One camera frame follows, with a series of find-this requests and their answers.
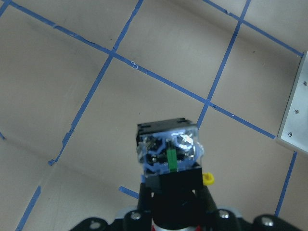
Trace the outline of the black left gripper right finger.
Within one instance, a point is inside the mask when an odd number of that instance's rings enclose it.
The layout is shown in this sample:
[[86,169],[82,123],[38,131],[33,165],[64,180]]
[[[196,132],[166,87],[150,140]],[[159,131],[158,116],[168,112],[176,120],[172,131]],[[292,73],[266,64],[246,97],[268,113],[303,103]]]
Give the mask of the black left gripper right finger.
[[217,210],[217,205],[207,186],[192,191],[195,196],[196,213],[210,213]]

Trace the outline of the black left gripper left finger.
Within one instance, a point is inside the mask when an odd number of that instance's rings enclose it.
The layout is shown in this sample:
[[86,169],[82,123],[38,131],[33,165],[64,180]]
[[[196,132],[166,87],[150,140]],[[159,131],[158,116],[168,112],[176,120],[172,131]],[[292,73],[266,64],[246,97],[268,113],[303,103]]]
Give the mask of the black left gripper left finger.
[[137,210],[143,213],[151,213],[153,208],[152,191],[145,183],[140,184]]

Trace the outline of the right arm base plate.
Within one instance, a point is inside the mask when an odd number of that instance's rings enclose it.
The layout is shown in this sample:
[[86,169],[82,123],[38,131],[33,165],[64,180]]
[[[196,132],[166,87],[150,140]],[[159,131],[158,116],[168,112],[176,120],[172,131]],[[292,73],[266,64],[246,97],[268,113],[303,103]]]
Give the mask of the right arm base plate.
[[277,134],[277,141],[308,154],[308,52],[300,60]]

